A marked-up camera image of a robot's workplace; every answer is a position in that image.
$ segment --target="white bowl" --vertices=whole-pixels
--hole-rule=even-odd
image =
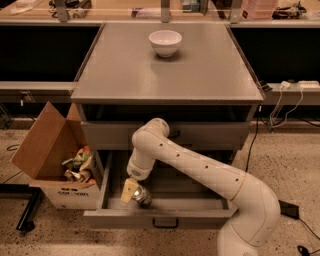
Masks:
[[[181,46],[182,36],[172,30],[158,30],[150,34],[149,40],[159,56],[170,57]]]

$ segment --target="open drawer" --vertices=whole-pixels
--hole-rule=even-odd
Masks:
[[[178,170],[156,162],[143,185],[152,194],[151,206],[120,201],[131,152],[108,151],[98,209],[85,211],[92,228],[220,228],[236,207]]]

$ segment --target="drawer handle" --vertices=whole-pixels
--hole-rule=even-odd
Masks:
[[[175,229],[179,226],[179,219],[176,218],[176,224],[174,226],[159,226],[156,224],[156,219],[152,219],[152,225],[154,228],[161,228],[161,229]]]

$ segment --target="cardboard box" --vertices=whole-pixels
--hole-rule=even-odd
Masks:
[[[86,144],[80,122],[74,104],[64,118],[48,102],[11,158],[14,165],[32,178],[30,186],[40,187],[57,208],[96,209],[99,187],[95,180],[70,183],[61,164]]]

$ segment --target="drawer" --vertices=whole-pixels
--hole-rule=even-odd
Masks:
[[[131,138],[143,122],[82,122],[88,144],[95,150],[131,150]],[[191,150],[233,150],[244,145],[249,122],[171,122],[169,139]]]
[[[216,229],[236,211],[224,198],[158,161],[143,184],[152,194],[150,207],[141,208],[134,200],[124,205],[120,197],[130,154],[108,152],[98,209],[84,212],[92,228]]]

